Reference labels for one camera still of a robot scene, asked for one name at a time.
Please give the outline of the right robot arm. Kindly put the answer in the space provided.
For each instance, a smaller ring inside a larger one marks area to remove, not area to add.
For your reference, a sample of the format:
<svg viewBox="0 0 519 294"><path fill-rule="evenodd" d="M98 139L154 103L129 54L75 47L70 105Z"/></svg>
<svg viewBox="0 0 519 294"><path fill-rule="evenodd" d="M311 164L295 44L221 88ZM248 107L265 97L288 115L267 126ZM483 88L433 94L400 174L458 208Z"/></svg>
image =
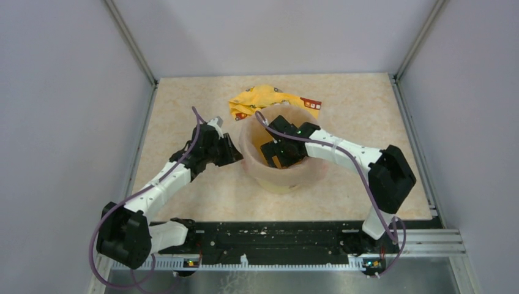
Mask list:
<svg viewBox="0 0 519 294"><path fill-rule="evenodd" d="M297 127L282 115L268 121L260 112L256 119L272 136L261 146L270 167L292 167L307 158L322 159L356 172L364 185L372 207L362 224L359 245L376 252L384 243L383 235L398 242L396 213L417 179L400 148L369 148L328 133L320 126L305 122Z"/></svg>

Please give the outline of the yellow printed wrapper bag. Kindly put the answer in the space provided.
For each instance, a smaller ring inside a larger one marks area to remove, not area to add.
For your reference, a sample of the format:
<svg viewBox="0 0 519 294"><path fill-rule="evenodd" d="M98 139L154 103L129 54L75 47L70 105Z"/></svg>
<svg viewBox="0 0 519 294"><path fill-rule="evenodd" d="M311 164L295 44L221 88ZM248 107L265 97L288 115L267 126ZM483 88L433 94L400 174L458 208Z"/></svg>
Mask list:
<svg viewBox="0 0 519 294"><path fill-rule="evenodd" d="M230 114L235 121L252 116L256 111L273 105L292 105L307 110L318 118L322 102L302 96L288 94L271 85L258 85L247 88L228 101Z"/></svg>

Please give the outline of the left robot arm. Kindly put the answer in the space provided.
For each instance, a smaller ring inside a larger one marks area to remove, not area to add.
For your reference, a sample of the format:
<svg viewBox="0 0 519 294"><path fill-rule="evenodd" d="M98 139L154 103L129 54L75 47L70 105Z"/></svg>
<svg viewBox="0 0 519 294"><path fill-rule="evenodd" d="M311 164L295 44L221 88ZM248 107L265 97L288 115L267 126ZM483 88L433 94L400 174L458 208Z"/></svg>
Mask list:
<svg viewBox="0 0 519 294"><path fill-rule="evenodd" d="M155 225L151 222L168 200L205 171L207 165L222 167L242 160L222 124L218 116L198 123L191 140L140 191L103 208L95 244L99 254L135 270L150 255L166 248L175 247L182 253L194 250L192 220L173 218Z"/></svg>

